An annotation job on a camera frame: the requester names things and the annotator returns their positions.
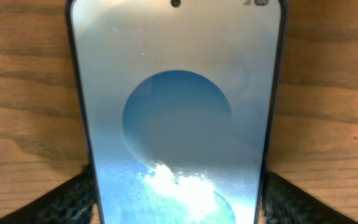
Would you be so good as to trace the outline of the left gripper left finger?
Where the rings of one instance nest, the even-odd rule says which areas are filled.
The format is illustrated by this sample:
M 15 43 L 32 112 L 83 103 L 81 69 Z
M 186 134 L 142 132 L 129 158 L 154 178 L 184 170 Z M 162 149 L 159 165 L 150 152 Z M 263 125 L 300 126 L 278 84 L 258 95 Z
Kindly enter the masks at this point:
M 0 224 L 90 224 L 96 203 L 89 165 L 26 206 L 0 218 Z

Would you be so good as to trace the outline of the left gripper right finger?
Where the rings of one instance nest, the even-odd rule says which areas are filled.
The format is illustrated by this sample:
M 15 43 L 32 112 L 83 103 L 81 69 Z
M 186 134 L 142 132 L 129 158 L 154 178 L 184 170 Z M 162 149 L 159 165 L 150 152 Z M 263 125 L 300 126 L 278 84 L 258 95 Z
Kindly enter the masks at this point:
M 271 171 L 265 175 L 262 210 L 266 224 L 358 224 Z

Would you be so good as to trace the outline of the blue Samsung Galaxy smartphone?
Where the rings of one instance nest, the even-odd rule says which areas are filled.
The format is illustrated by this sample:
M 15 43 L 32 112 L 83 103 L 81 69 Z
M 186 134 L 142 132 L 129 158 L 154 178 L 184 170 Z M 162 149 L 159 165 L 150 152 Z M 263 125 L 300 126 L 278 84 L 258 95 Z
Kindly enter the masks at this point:
M 257 223 L 284 0 L 65 8 L 99 218 Z

